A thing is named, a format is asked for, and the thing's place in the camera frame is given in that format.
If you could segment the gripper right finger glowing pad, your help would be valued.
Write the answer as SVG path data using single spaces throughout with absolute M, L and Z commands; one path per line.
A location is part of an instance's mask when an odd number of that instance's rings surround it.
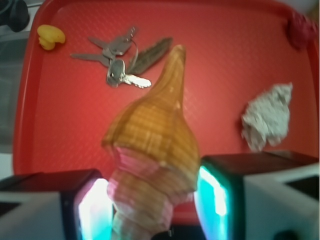
M 317 240 L 320 161 L 276 150 L 206 155 L 194 203 L 208 240 Z

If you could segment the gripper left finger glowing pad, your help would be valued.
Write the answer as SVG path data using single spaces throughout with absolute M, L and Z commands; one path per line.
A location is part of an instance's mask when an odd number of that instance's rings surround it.
M 97 169 L 12 175 L 0 181 L 2 240 L 109 240 L 114 208 Z

